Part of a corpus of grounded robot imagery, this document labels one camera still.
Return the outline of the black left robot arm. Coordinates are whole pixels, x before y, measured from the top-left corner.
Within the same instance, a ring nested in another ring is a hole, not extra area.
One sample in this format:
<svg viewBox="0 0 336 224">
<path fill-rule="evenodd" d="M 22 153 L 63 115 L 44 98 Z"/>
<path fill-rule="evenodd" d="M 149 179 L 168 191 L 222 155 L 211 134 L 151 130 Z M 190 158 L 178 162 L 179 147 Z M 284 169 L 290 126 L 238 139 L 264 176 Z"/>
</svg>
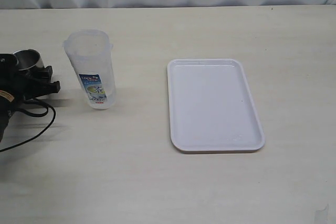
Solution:
<svg viewBox="0 0 336 224">
<path fill-rule="evenodd" d="M 36 50 L 1 54 L 1 137 L 14 113 L 40 118 L 54 109 L 39 100 L 60 91 L 60 82 L 52 82 L 52 75 L 52 66 L 44 66 Z"/>
</svg>

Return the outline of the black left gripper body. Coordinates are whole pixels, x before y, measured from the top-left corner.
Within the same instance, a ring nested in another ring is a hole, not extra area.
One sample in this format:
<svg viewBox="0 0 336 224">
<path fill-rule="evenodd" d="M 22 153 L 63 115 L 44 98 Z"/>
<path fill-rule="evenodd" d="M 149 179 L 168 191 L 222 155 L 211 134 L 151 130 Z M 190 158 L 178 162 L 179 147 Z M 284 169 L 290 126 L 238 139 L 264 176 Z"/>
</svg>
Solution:
<svg viewBox="0 0 336 224">
<path fill-rule="evenodd" d="M 15 103 L 21 100 L 42 97 L 36 94 L 36 70 L 1 70 L 1 101 Z"/>
</svg>

